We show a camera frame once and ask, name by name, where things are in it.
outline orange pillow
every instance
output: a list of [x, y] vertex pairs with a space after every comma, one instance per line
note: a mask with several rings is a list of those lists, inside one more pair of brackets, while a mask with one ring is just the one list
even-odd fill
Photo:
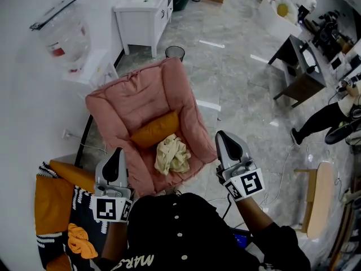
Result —
[[174, 134], [178, 128], [178, 114], [176, 111], [173, 111], [137, 130], [130, 139], [139, 147], [148, 148], [161, 142], [167, 136]]
[[50, 168], [63, 179], [92, 194], [95, 193], [95, 174], [56, 160], [51, 160], [49, 164]]

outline black pants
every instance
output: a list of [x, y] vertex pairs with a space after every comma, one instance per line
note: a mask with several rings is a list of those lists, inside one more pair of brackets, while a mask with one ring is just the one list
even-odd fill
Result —
[[347, 116], [340, 110], [338, 103], [331, 103], [312, 115], [298, 134], [304, 139], [311, 133], [321, 132], [322, 130], [337, 126], [346, 119]]
[[303, 21], [307, 14], [310, 13], [310, 11], [306, 8], [304, 8], [303, 6], [300, 6], [298, 9], [298, 21]]

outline desk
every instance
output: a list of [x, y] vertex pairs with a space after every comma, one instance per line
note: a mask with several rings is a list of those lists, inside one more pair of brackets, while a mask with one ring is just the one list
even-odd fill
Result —
[[301, 40], [293, 35], [290, 35], [281, 48], [268, 62], [268, 64], [272, 64], [276, 58], [282, 61], [287, 84], [287, 87], [273, 99], [278, 99], [284, 94], [297, 100], [292, 107], [300, 105], [302, 102], [306, 101], [326, 87], [326, 82], [320, 65], [310, 47], [308, 47], [307, 50], [313, 56], [319, 72], [314, 71], [312, 73], [307, 73], [309, 65], [300, 51], [302, 45], [303, 42]]
[[334, 188], [332, 165], [323, 161], [319, 164], [318, 169], [296, 169], [294, 171], [309, 173], [307, 207], [301, 232], [306, 233], [310, 239], [315, 239], [320, 236], [328, 222], [328, 211]]

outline pink armchair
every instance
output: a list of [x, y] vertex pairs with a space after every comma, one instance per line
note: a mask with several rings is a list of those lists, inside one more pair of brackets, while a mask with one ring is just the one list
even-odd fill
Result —
[[[178, 58], [167, 58], [104, 85], [86, 97], [86, 105], [107, 145], [124, 149], [129, 184], [139, 196], [175, 186], [196, 175], [217, 157]], [[171, 111], [179, 115], [180, 128], [175, 134], [192, 156], [188, 172], [170, 172], [164, 176], [154, 168], [157, 146], [138, 149], [130, 137], [142, 126]]]

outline gray tile floor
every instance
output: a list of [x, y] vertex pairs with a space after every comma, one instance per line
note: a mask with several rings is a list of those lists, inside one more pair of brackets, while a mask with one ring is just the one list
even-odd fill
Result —
[[[149, 47], [130, 46], [130, 55], [121, 59], [117, 71], [122, 75], [161, 60], [165, 58], [164, 51], [168, 46], [183, 47], [186, 51], [183, 64], [196, 98], [219, 104], [222, 108], [218, 112], [200, 107], [210, 136], [214, 138], [216, 131], [222, 129], [247, 142], [266, 184], [266, 192], [256, 195], [255, 200], [262, 203], [263, 210], [279, 225], [293, 225], [302, 221], [307, 192], [306, 175], [295, 175], [293, 170], [316, 168], [322, 160], [328, 160], [334, 165], [334, 178], [339, 176], [342, 181], [343, 192], [349, 184], [353, 156], [344, 142], [325, 145], [325, 132], [311, 135], [301, 147], [292, 147], [290, 129], [293, 126], [300, 128], [315, 111], [327, 104], [334, 94], [336, 81], [321, 53], [312, 46], [328, 87], [295, 109], [290, 107], [292, 102], [286, 97], [273, 100], [284, 85], [282, 72], [250, 55], [269, 60], [282, 42], [259, 25], [258, 6], [257, 0], [224, 0], [224, 4], [190, 1], [185, 10], [173, 13], [171, 23], [160, 39], [156, 59], [151, 58]], [[310, 36], [305, 31], [302, 38], [309, 39]], [[199, 40], [225, 47], [210, 46]], [[87, 144], [103, 148], [94, 124]], [[99, 150], [88, 148], [86, 151], [93, 161], [102, 155]], [[217, 162], [207, 165], [184, 185], [186, 191], [210, 201], [223, 215], [228, 205], [227, 191], [215, 176], [216, 165]], [[313, 266], [325, 259], [336, 237], [342, 215], [339, 192], [340, 185], [335, 188], [329, 224], [322, 236], [309, 240], [298, 234], [300, 246]], [[225, 221], [232, 227], [243, 222], [234, 204]], [[262, 259], [256, 247], [251, 247], [250, 252]]]

